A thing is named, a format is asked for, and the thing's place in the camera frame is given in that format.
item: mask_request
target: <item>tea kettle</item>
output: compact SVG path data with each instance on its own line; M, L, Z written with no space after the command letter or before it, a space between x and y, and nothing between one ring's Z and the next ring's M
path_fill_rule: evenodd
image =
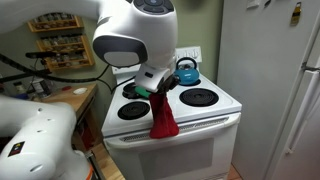
M189 64L179 66L182 61L191 61L194 66L191 67ZM174 72L179 77L180 85L190 85L195 83L199 79L199 72L197 70L197 62L190 57L183 57L176 63L176 71Z

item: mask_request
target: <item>red towel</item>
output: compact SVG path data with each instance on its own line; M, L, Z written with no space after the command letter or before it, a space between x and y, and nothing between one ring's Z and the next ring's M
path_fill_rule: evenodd
M172 111L165 94L150 94L149 101L153 115L150 138L160 139L179 134L179 127L173 119Z

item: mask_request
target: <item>stove control panel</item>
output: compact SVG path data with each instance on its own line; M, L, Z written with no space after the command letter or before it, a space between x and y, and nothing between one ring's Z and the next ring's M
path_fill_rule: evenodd
M200 46L191 46L191 47L181 47L176 48L176 59L177 61L183 57L190 57L193 58L198 64L202 62L201 56L201 47ZM181 62L179 64L185 65L191 63L190 61ZM136 72L140 68L140 65L132 66L129 68L116 68L112 67L112 72L114 75L129 73L129 72Z

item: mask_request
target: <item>wooden counter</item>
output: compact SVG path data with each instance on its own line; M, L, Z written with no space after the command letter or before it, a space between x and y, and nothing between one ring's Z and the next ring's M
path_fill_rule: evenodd
M73 91L78 88L87 88L87 91L83 94L74 94ZM70 104L77 117L77 125L83 123L87 124L90 135L93 138L93 142L91 146L97 145L102 142L103 136L100 131L97 118L92 110L91 106L95 99L95 93L97 91L97 84L87 84L87 85L78 85L73 86L69 90L65 91L57 91L52 93L49 97L42 99L43 103L52 103L52 102L65 102ZM90 150L88 147L88 142L84 139L88 139L87 137L84 138L85 133L79 133L78 127L76 127L73 136L72 136L72 144L78 149L83 152Z

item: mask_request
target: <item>kitchen wall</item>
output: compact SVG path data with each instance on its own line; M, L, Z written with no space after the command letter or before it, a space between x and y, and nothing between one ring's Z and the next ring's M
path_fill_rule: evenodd
M178 47L201 46L203 63L200 65L200 71L203 75L212 81L216 81L216 72L218 64L220 25L223 0L172 0L174 3L179 23ZM83 18L85 33L91 41L96 22L91 19ZM33 66L34 60L27 59L26 52L38 51L35 41L39 38L36 33L31 33L27 25L6 34L0 35L0 53L11 59L25 65ZM103 71L106 64L95 56L96 64L93 67L82 68L58 72L54 76L63 78L88 78L96 77ZM0 63L0 74L4 77L19 74L7 65ZM103 80L115 85L115 78L111 69L102 77ZM23 79L27 86L31 78ZM57 87L63 87L66 84L56 83ZM12 82L5 84L9 94L14 94ZM104 84L98 82L97 98L94 108L97 117L102 124L110 105L112 95Z

